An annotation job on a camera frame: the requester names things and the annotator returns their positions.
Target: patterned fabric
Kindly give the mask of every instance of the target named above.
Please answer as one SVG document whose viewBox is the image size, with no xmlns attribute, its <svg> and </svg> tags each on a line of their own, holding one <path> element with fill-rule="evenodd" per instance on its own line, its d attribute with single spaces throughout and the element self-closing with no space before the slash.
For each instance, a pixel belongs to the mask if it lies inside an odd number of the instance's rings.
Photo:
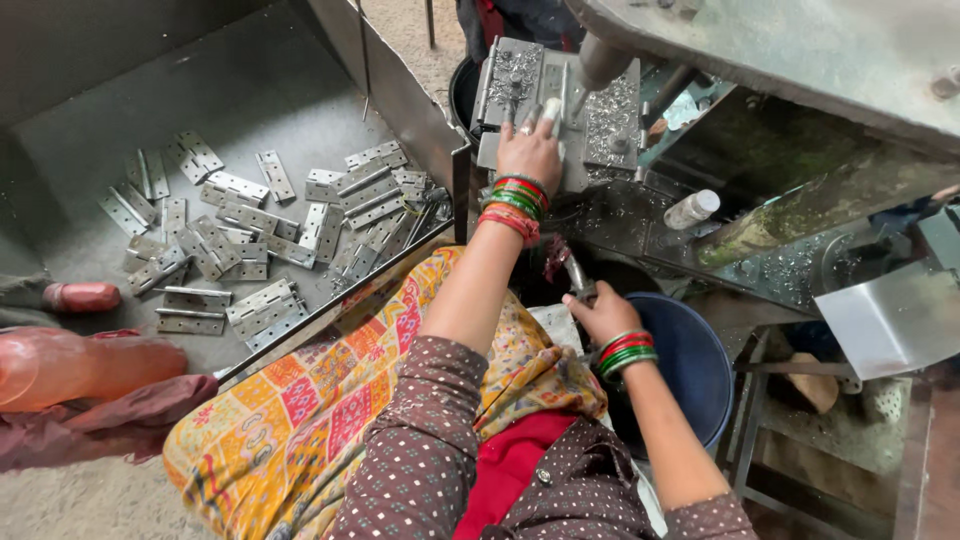
<svg viewBox="0 0 960 540">
<path fill-rule="evenodd" d="M 487 362 L 467 347 L 420 336 L 400 366 L 390 403 L 366 435 L 367 459 L 350 480 L 328 539 L 449 538 L 474 484 L 473 414 Z M 612 431 L 581 416 L 537 464 L 501 523 L 482 540 L 659 538 L 637 495 L 639 476 Z M 673 538 L 749 538 L 732 495 L 668 512 Z"/>
<path fill-rule="evenodd" d="M 228 538 L 327 530 L 366 455 L 364 429 L 393 397 L 398 363 L 462 252 L 439 249 L 402 281 L 365 289 L 307 345 L 181 420 L 163 458 L 184 503 Z M 606 411 L 589 370 L 554 347 L 512 294 L 489 360 L 470 415 L 482 440 L 537 410 Z"/>
</svg>

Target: woman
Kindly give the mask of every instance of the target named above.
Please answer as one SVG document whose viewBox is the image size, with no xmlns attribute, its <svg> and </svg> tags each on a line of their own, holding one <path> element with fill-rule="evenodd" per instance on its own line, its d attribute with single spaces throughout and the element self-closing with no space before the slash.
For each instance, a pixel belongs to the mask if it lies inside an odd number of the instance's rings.
<svg viewBox="0 0 960 540">
<path fill-rule="evenodd" d="M 558 112 L 548 103 L 540 122 L 528 119 L 516 135 L 503 125 L 497 159 L 507 178 L 465 251 L 438 250 L 386 304 L 373 295 L 338 321 L 352 330 L 271 364 L 178 425 L 164 451 L 168 472 L 215 530 L 250 538 L 657 537 L 627 449 L 596 420 L 606 396 L 507 291 L 520 250 L 536 237 L 533 218 L 560 181 L 551 138 Z M 636 312 L 605 283 L 597 288 L 593 308 L 569 296 L 564 303 L 605 344 L 603 376 L 626 383 L 670 535 L 753 538 L 660 377 Z M 371 317 L 373 306 L 382 309 Z M 367 342 L 377 345 L 364 348 L 371 332 L 379 337 Z M 337 363 L 341 346 L 352 353 L 340 355 L 358 361 Z M 309 405 L 282 409 L 299 419 L 284 427 L 270 404 L 297 400 Z M 219 424 L 209 428 L 211 419 Z M 338 421 L 353 429 L 338 430 Z"/>
</svg>

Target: plastic bottle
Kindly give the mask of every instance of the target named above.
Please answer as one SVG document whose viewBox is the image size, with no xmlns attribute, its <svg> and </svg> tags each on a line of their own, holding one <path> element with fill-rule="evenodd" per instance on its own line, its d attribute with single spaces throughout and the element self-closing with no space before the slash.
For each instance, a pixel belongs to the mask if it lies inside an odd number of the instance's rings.
<svg viewBox="0 0 960 540">
<path fill-rule="evenodd" d="M 707 219 L 719 208 L 720 197 L 704 189 L 670 207 L 663 213 L 663 223 L 670 229 L 682 231 Z"/>
<path fill-rule="evenodd" d="M 31 412 L 77 398 L 115 400 L 186 372 L 186 354 L 162 337 L 95 339 L 62 329 L 0 333 L 0 412 Z"/>
</svg>

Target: woman's left hand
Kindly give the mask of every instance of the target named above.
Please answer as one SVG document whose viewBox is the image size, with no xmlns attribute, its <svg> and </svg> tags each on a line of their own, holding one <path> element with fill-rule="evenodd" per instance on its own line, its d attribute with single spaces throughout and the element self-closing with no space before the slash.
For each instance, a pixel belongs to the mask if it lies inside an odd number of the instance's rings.
<svg viewBox="0 0 960 540">
<path fill-rule="evenodd" d="M 560 115 L 560 104 L 557 98 L 547 100 L 537 125 L 528 117 L 516 134 L 512 122 L 500 126 L 500 147 L 496 151 L 498 175 L 527 175 L 543 184 L 548 196 L 557 192 L 563 164 L 557 139 L 553 137 L 553 125 Z"/>
</svg>

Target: white plastic bottle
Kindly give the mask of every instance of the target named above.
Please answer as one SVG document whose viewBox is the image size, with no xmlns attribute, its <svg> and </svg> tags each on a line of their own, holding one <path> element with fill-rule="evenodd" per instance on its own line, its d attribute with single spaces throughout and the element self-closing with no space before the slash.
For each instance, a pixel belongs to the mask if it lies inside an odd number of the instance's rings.
<svg viewBox="0 0 960 540">
<path fill-rule="evenodd" d="M 720 197 L 709 189 L 698 191 L 667 209 L 663 223 L 670 229 L 682 231 L 710 217 L 720 208 Z"/>
</svg>

